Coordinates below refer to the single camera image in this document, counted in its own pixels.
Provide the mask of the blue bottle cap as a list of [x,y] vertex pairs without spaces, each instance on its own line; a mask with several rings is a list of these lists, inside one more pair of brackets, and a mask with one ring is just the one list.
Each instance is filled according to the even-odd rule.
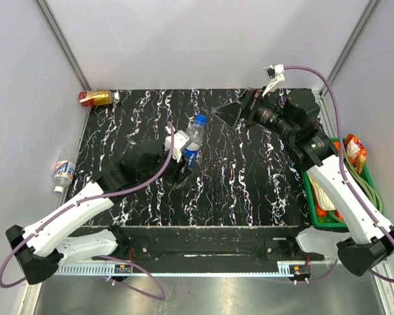
[[207,117],[202,114],[195,115],[194,123],[198,126],[205,126],[207,121]]

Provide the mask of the Pepsi plastic bottle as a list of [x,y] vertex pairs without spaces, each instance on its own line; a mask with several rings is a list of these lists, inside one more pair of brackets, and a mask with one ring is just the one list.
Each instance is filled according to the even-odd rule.
[[188,159],[188,167],[190,169],[193,168],[204,142],[204,127],[196,125],[193,121],[192,125],[186,130],[186,134],[190,137],[190,144],[183,150],[183,157]]

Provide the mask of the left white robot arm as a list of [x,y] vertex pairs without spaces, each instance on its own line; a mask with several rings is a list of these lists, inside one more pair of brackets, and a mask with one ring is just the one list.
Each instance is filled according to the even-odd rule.
[[13,225],[5,235],[12,248],[7,262],[15,258],[30,285],[44,282],[62,266],[83,259],[111,255],[122,259],[129,252],[129,238],[110,226],[88,236],[71,233],[99,213],[117,205],[155,180],[181,184],[192,171],[188,158],[168,151],[144,153],[137,159],[121,158],[104,166],[74,197],[43,219],[26,226]]

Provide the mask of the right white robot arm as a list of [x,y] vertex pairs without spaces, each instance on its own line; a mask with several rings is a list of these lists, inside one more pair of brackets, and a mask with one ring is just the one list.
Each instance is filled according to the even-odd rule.
[[236,101],[213,108],[213,115],[235,128],[259,125],[276,133],[291,160],[308,174],[342,215],[347,233],[309,227],[286,242],[290,258],[318,253],[338,259],[350,273],[362,276],[394,252],[394,224],[374,207],[343,162],[343,147],[317,126],[320,106],[310,89],[290,91],[280,106],[271,93],[246,89]]

